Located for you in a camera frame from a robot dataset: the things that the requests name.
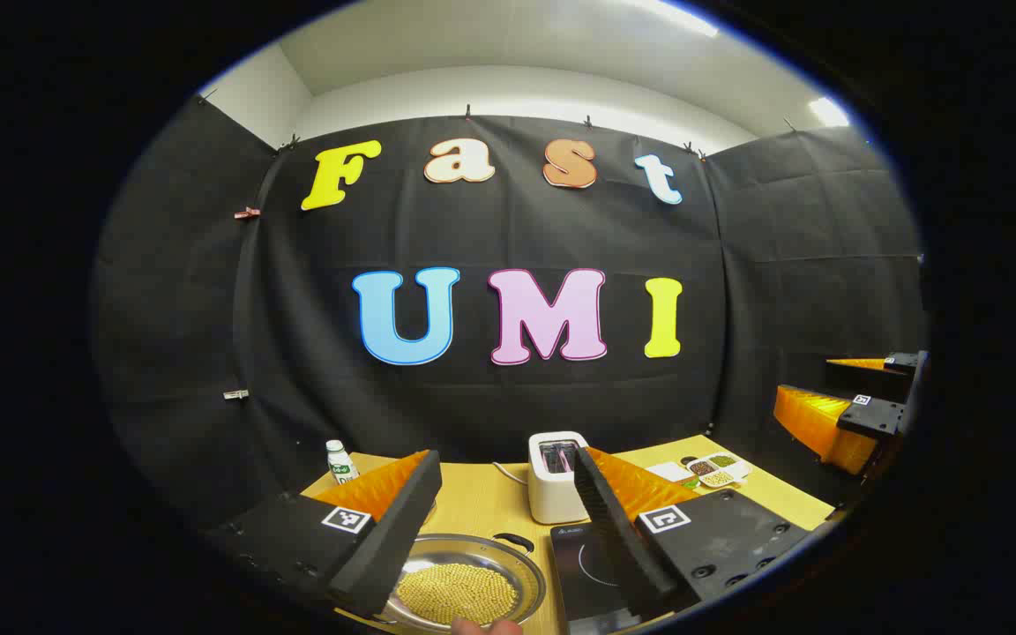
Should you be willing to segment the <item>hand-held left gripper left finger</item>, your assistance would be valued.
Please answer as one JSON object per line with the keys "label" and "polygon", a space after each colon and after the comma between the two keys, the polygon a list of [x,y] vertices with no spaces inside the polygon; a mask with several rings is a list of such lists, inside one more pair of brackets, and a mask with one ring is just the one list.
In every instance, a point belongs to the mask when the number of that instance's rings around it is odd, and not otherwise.
{"label": "hand-held left gripper left finger", "polygon": [[398,583],[440,487],[439,454],[423,450],[315,496],[272,498],[208,539],[293,604],[372,617]]}

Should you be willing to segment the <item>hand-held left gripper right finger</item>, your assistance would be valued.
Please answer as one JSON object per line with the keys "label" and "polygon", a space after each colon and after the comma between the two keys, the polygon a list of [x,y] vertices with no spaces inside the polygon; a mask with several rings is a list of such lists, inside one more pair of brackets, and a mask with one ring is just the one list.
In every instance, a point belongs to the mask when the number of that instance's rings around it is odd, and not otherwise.
{"label": "hand-held left gripper right finger", "polygon": [[576,455],[582,506],[638,617],[719,602],[811,533],[737,490],[698,494],[593,447]]}

